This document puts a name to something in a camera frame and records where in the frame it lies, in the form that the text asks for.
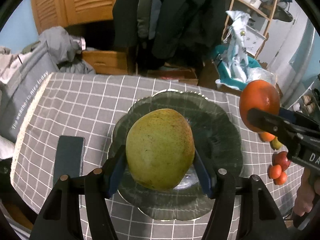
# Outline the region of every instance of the teal basket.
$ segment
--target teal basket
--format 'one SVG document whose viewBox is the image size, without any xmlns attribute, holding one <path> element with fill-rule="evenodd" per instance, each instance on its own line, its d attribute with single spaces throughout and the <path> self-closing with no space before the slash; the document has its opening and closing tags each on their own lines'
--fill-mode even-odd
<svg viewBox="0 0 320 240">
<path fill-rule="evenodd" d="M 237 87 L 239 88 L 239 90 L 242 91 L 246 87 L 247 83 L 230 78 L 227 72 L 227 63 L 224 62 L 221 58 L 221 54 L 224 53 L 225 50 L 227 49 L 228 49 L 228 46 L 226 45 L 218 45 L 212 50 L 210 57 L 212 59 L 214 66 L 217 69 L 217 72 L 219 73 L 221 83 L 226 84 L 228 86 Z M 250 56 L 248 56 L 248 61 L 249 61 L 249 65 L 248 65 L 249 68 L 261 67 L 259 62 Z"/>
</svg>

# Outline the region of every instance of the black phone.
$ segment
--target black phone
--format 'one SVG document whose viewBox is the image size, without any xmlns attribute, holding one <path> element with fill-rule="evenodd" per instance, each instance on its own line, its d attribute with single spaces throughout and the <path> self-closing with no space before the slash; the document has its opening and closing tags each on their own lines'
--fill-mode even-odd
<svg viewBox="0 0 320 240">
<path fill-rule="evenodd" d="M 85 139 L 83 137 L 61 135 L 54 162 L 53 185 L 61 175 L 71 178 L 82 175 Z"/>
</svg>

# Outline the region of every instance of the plate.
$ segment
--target plate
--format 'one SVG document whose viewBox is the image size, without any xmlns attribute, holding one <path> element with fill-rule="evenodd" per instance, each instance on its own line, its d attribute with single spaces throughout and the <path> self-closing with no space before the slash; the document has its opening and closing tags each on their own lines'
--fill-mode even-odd
<svg viewBox="0 0 320 240">
<path fill-rule="evenodd" d="M 161 108 L 171 108 L 182 114 L 191 126 L 198 152 L 216 167 L 239 176 L 243 160 L 236 127 L 220 106 L 192 92 L 164 90 L 137 101 L 115 125 L 108 157 L 113 157 L 125 144 L 130 128 L 139 118 Z M 196 219 L 210 212 L 214 203 L 202 192 L 193 166 L 180 184 L 167 192 L 141 186 L 126 168 L 118 191 L 127 202 L 155 220 Z"/>
</svg>

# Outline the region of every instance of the gray tablecloth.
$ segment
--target gray tablecloth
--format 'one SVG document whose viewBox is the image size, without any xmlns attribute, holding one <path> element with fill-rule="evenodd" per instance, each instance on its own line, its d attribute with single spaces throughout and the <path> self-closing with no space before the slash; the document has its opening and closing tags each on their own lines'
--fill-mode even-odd
<svg viewBox="0 0 320 240">
<path fill-rule="evenodd" d="M 60 135 L 82 136 L 86 140 L 83 174 L 102 165 L 116 122 L 136 100 L 165 89 L 196 91 L 219 104 L 242 138 L 244 166 L 241 176 L 258 174 L 267 185 L 282 214 L 292 208 L 303 168 L 291 164 L 284 185 L 276 186 L 267 176 L 274 150 L 260 141 L 241 121 L 239 97 L 210 89 L 135 76 L 78 75 L 55 73 L 36 106 L 25 131 L 12 184 L 24 201 L 39 212 L 52 189 L 52 175 Z M 200 239 L 210 214 L 191 221 L 156 221 L 142 214 L 117 193 L 106 200 L 120 240 Z M 235 239 L 241 198 L 237 197 L 229 239 Z M 85 239 L 91 239 L 82 199 L 81 224 Z"/>
</svg>

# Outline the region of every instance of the grid line pattern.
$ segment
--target grid line pattern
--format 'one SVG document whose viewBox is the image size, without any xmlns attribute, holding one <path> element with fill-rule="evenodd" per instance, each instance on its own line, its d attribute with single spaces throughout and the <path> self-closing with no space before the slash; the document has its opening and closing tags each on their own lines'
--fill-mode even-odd
<svg viewBox="0 0 320 240">
<path fill-rule="evenodd" d="M 242 177 L 260 175 L 282 214 L 293 206 L 303 168 L 292 163 L 287 182 L 276 186 L 267 170 L 275 152 L 256 133 L 248 130 L 239 113 L 239 97 L 187 84 L 134 76 L 52 75 L 25 136 L 14 171 L 13 186 L 24 201 L 39 212 L 52 189 L 53 168 L 60 135 L 85 138 L 83 175 L 100 167 L 107 156 L 117 121 L 139 99 L 165 89 L 193 91 L 217 103 L 227 113 L 242 139 Z M 159 221 L 144 215 L 119 193 L 106 200 L 119 240 L 200 239 L 210 213 L 191 221 Z M 236 196 L 228 239 L 235 239 L 241 197 Z M 91 239 L 84 196 L 81 197 L 81 225 L 85 239 Z"/>
</svg>

